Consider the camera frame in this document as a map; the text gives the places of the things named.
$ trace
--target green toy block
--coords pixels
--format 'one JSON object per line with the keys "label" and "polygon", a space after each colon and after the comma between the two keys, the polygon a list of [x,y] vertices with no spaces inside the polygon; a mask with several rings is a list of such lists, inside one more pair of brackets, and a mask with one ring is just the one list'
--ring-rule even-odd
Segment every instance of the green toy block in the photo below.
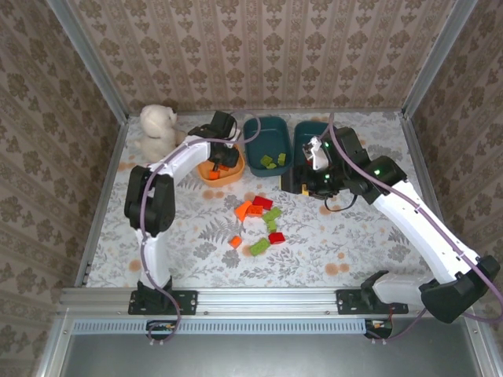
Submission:
{"label": "green toy block", "polygon": [[269,233],[276,232],[277,227],[276,227],[276,222],[274,220],[268,221],[266,224],[267,224],[267,230],[269,231]]}
{"label": "green toy block", "polygon": [[264,214],[262,216],[262,219],[265,222],[269,222],[269,221],[274,220],[275,218],[279,218],[282,213],[283,212],[278,207],[273,207],[270,209],[269,212],[267,212],[266,214]]}
{"label": "green toy block", "polygon": [[250,254],[256,257],[257,255],[263,253],[270,246],[269,240],[261,238],[259,242],[255,243],[250,247]]}
{"label": "green toy block", "polygon": [[264,155],[264,157],[262,157],[260,159],[260,163],[265,166],[265,167],[268,167],[270,163],[273,162],[273,158],[268,156],[268,155]]}
{"label": "green toy block", "polygon": [[277,157],[277,163],[279,164],[280,167],[283,167],[285,165],[286,161],[286,154],[280,153],[280,155]]}

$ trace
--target orange toy block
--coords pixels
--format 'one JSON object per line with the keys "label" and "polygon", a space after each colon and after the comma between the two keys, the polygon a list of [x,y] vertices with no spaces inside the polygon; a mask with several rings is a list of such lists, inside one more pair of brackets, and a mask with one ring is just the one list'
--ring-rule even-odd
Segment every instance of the orange toy block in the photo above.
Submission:
{"label": "orange toy block", "polygon": [[220,172],[219,171],[210,171],[210,179],[214,181],[215,179],[220,178]]}
{"label": "orange toy block", "polygon": [[234,210],[234,213],[236,214],[237,218],[241,220],[241,222],[244,221],[244,218],[246,217],[246,212],[248,211],[248,207],[250,207],[251,204],[252,202],[247,200]]}
{"label": "orange toy block", "polygon": [[250,207],[248,207],[246,215],[251,216],[253,218],[261,218],[263,211],[264,207],[251,205]]}
{"label": "orange toy block", "polygon": [[241,245],[241,242],[243,242],[243,240],[240,237],[235,236],[234,238],[231,239],[231,241],[229,241],[229,245],[237,249],[239,245]]}

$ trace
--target dark green container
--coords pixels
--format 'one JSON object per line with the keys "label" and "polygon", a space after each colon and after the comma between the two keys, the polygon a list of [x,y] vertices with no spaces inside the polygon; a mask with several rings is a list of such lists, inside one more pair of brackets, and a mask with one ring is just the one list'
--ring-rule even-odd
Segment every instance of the dark green container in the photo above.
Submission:
{"label": "dark green container", "polygon": [[[273,177],[282,175],[290,169],[293,164],[292,145],[290,144],[290,135],[286,122],[278,116],[260,117],[262,130],[260,135],[251,143],[244,145],[246,152],[246,163],[250,171],[257,177]],[[252,137],[257,131],[257,121],[249,119],[243,126],[243,135],[245,139]],[[286,155],[285,165],[279,166],[277,157],[280,153]],[[272,157],[273,163],[277,165],[274,169],[266,169],[260,163],[260,159],[268,155]]]}

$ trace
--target metal frame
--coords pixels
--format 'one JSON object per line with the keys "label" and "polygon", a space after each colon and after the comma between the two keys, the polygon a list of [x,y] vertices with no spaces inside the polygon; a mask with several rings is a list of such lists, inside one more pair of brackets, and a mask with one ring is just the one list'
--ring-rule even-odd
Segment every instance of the metal frame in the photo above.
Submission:
{"label": "metal frame", "polygon": [[47,2],[60,21],[64,32],[72,41],[72,45],[79,53],[87,71],[93,77],[113,114],[121,125],[125,124],[127,121],[127,106],[123,103],[123,99],[114,87],[112,77],[107,74],[105,67],[97,57],[98,55],[86,37],[78,18],[70,9],[70,5],[68,2],[62,2],[61,0],[47,0]]}
{"label": "metal frame", "polygon": [[428,173],[428,168],[426,167],[426,162],[424,161],[412,120],[408,116],[403,116],[400,122],[402,123],[403,134],[405,135],[407,146],[409,147],[410,158],[412,159],[412,164],[416,171],[421,193],[423,194],[423,200],[431,211],[443,221],[442,211],[440,210],[439,202],[437,201],[435,190],[431,183],[430,174]]}
{"label": "metal frame", "polygon": [[466,24],[476,3],[477,0],[460,0],[453,5],[439,37],[431,48],[431,52],[423,67],[421,67],[421,71],[417,75],[416,81],[402,106],[405,115],[412,116],[419,107],[419,103],[433,82],[457,36],[461,33],[461,29]]}
{"label": "metal frame", "polygon": [[123,153],[124,144],[126,143],[127,123],[121,124],[117,135],[116,146],[113,149],[110,164],[108,165],[107,175],[101,188],[100,199],[97,202],[96,213],[94,214],[93,223],[91,224],[89,236],[87,237],[86,247],[84,248],[83,256],[80,261],[79,271],[75,278],[75,287],[86,285],[87,276],[91,267],[91,263],[96,252],[96,247],[101,234],[101,227],[107,213],[108,201],[112,194],[113,182],[116,179],[117,169],[119,168],[120,156]]}
{"label": "metal frame", "polygon": [[[401,119],[403,132],[409,146],[420,188],[427,205],[440,216],[439,206],[426,170],[419,144],[409,119]],[[122,152],[127,128],[123,127],[117,139],[112,163],[107,173],[100,208],[106,211],[106,203],[114,181],[117,164]],[[103,218],[93,223],[90,241],[86,245],[86,262],[92,258]],[[385,316],[339,315],[336,305],[336,287],[329,288],[194,288],[199,291],[196,320],[263,320],[291,319],[337,320],[383,318]],[[38,377],[59,376],[63,367],[76,320],[108,319],[124,321],[145,319],[130,316],[127,308],[132,288],[66,288],[63,290],[57,317],[41,360]],[[409,314],[397,317],[414,318],[419,308],[411,308]],[[174,317],[154,316],[148,319],[173,320]],[[464,320],[470,334],[473,349],[484,377],[503,375],[501,358],[488,325],[474,320]]]}

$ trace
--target patterned wallpaper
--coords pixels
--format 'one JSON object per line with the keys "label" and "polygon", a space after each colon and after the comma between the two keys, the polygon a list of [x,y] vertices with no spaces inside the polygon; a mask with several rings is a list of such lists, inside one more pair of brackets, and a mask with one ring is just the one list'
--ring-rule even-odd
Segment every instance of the patterned wallpaper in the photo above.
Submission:
{"label": "patterned wallpaper", "polygon": [[477,2],[413,122],[447,224],[503,263],[502,1]]}
{"label": "patterned wallpaper", "polygon": [[71,0],[131,113],[399,108],[454,0]]}
{"label": "patterned wallpaper", "polygon": [[45,1],[0,2],[0,375],[26,376],[73,285],[117,121]]}

